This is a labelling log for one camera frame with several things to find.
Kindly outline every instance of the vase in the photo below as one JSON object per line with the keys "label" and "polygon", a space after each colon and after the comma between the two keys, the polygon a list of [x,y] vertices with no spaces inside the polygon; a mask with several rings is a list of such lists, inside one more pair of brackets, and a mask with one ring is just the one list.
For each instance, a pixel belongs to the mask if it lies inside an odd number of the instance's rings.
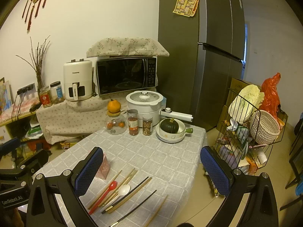
{"label": "vase", "polygon": [[43,87],[43,82],[42,82],[42,76],[41,76],[41,74],[37,74],[37,82],[38,82],[38,86],[37,86],[37,88],[38,88],[38,90],[37,90],[38,91],[38,98],[40,100],[40,89]]}

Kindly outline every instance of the wall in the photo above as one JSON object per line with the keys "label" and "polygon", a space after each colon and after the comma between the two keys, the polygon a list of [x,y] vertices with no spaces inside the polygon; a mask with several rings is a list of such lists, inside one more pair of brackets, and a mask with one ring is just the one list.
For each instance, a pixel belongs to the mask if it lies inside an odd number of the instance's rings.
{"label": "wall", "polygon": [[281,73],[281,108],[295,126],[303,112],[303,27],[285,0],[243,0],[249,25],[244,79],[261,85]]}
{"label": "wall", "polygon": [[16,91],[36,82],[30,61],[30,37],[33,46],[50,35],[43,81],[49,85],[63,82],[63,64],[86,57],[96,41],[106,37],[158,38],[159,0],[47,0],[38,16],[27,24],[21,18],[27,0],[20,0],[0,30],[0,78],[9,80]]}

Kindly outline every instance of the paper note on refrigerator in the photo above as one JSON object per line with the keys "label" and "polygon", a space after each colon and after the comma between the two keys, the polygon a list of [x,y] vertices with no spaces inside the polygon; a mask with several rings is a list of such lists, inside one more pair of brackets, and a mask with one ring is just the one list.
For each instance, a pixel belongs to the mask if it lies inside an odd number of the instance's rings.
{"label": "paper note on refrigerator", "polygon": [[177,0],[173,13],[192,17],[196,13],[199,0]]}

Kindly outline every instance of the tile floor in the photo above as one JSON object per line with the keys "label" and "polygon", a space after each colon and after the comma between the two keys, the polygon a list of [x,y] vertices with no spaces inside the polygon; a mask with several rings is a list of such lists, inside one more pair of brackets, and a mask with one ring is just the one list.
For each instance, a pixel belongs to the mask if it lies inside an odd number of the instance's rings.
{"label": "tile floor", "polygon": [[[214,145],[217,135],[218,131],[216,129],[212,129],[207,132],[209,146]],[[294,139],[295,136],[293,131],[286,128],[283,140],[280,143],[275,144],[267,165],[257,172],[257,175],[260,175],[261,172],[267,172],[269,174],[274,188],[278,209],[282,205],[285,205],[297,198],[294,192],[295,186],[285,189],[286,184],[294,179],[294,174],[290,164],[288,163],[288,154]],[[49,157],[49,161],[64,152],[63,149],[59,149],[57,146],[52,147],[51,150],[52,155]],[[0,168],[11,167],[12,162],[10,161],[10,157],[6,157],[1,160]],[[237,225],[247,199],[248,194],[245,194],[230,226]],[[189,200],[183,210],[176,217],[172,227],[183,222],[189,222],[195,227],[206,226],[222,204],[223,200],[223,196],[219,196],[217,198],[214,197],[213,191],[210,188],[207,177],[205,176],[203,165],[199,164]],[[294,218],[300,207],[301,203],[299,202],[288,209],[278,211],[279,226],[289,226],[291,220]]]}

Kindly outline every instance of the white air fryer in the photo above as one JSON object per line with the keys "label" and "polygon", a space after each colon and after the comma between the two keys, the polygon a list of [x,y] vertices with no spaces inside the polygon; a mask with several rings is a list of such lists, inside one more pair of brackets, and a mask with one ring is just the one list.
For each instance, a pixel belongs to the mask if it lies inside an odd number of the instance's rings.
{"label": "white air fryer", "polygon": [[92,96],[92,62],[72,60],[63,66],[65,99],[82,101]]}

